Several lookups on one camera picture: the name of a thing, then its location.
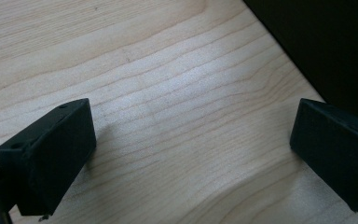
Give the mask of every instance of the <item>wood grain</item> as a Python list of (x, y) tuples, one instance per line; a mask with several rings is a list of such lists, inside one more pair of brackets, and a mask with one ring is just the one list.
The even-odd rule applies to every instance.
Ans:
[(84, 97), (97, 151), (43, 222), (358, 223), (291, 152), (321, 99), (240, 0), (0, 1), (0, 144)]

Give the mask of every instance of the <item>wooden surface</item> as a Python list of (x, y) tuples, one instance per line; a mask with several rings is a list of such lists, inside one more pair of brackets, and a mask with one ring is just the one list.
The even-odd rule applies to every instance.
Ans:
[(97, 151), (44, 223), (358, 223), (291, 152), (320, 97), (240, 0), (0, 1), (0, 144), (85, 97)]

